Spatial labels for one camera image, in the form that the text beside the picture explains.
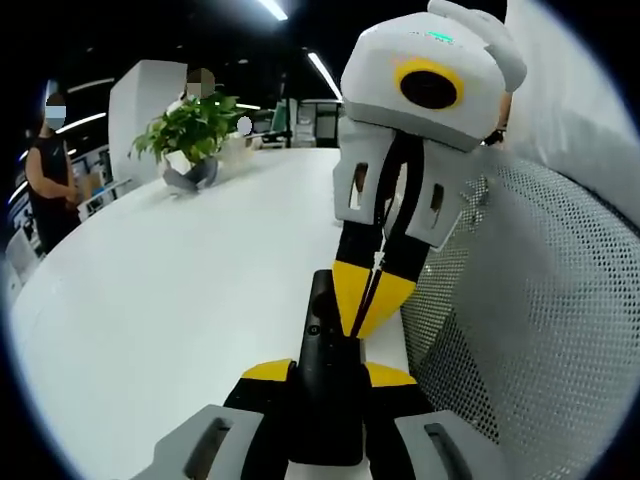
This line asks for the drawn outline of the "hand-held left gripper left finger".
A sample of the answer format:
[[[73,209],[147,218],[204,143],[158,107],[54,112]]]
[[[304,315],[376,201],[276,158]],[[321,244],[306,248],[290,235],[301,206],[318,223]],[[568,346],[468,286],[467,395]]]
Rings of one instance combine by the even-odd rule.
[[[296,362],[245,371],[221,405],[207,405],[160,439],[146,479],[283,479]]]

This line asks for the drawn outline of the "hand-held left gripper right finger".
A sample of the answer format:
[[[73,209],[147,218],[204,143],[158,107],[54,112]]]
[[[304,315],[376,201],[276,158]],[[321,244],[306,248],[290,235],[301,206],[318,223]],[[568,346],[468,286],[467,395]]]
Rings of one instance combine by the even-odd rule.
[[[365,453],[374,479],[506,479],[499,447],[450,410],[436,411],[407,372],[366,362]]]

